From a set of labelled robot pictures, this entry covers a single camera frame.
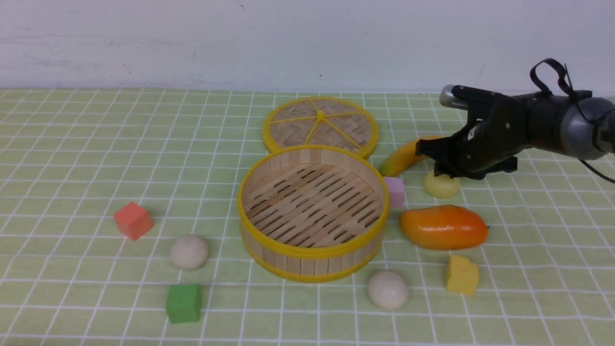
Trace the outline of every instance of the yellow cheese block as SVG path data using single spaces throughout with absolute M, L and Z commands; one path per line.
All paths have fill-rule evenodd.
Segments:
M 468 296 L 474 295 L 478 286 L 478 265 L 469 259 L 452 255 L 446 266 L 446 290 Z

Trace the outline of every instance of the toy banana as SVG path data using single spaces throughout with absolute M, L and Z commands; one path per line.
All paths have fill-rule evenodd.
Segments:
M 403 171 L 408 169 L 408 167 L 427 158 L 427 156 L 424 155 L 416 155 L 416 144 L 419 140 L 439 138 L 441 138 L 441 136 L 425 136 L 404 144 L 384 160 L 378 171 L 383 177 L 396 177 L 400 175 Z

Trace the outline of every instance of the green block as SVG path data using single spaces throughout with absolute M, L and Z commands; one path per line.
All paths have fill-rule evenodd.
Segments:
M 171 323 L 196 322 L 200 319 L 202 296 L 198 284 L 176 284 L 167 294 L 167 316 Z

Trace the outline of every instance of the red block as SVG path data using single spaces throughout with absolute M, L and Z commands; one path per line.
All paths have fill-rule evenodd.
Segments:
M 147 210 L 134 202 L 126 204 L 113 217 L 119 231 L 132 240 L 141 238 L 154 227 Z

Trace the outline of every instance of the pink block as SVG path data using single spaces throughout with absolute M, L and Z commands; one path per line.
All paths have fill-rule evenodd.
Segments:
M 403 207 L 406 189 L 403 186 L 402 179 L 396 177 L 385 177 L 384 182 L 386 182 L 387 188 L 389 189 L 389 202 L 391 207 Z

